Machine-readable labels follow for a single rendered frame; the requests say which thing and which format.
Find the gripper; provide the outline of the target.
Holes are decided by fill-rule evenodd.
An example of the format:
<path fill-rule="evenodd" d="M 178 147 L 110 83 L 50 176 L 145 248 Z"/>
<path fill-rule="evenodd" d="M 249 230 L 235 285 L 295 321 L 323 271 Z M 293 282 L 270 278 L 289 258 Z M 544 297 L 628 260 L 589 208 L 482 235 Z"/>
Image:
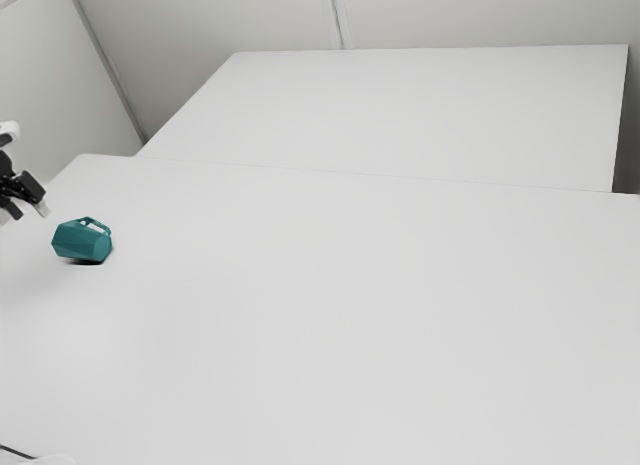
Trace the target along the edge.
<path fill-rule="evenodd" d="M 47 218 L 50 209 L 45 201 L 46 190 L 28 172 L 22 171 L 18 175 L 13 171 L 13 162 L 10 157 L 0 149 L 0 209 L 17 221 L 24 213 L 10 197 L 19 197 L 28 203 L 42 217 Z"/>

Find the teal faceted mug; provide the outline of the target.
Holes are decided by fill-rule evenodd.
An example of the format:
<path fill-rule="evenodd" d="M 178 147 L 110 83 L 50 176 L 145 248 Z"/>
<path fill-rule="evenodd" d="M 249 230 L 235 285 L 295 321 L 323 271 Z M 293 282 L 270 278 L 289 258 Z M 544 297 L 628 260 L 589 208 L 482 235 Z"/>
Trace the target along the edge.
<path fill-rule="evenodd" d="M 113 249 L 111 229 L 90 216 L 57 225 L 51 240 L 57 256 L 103 263 Z"/>

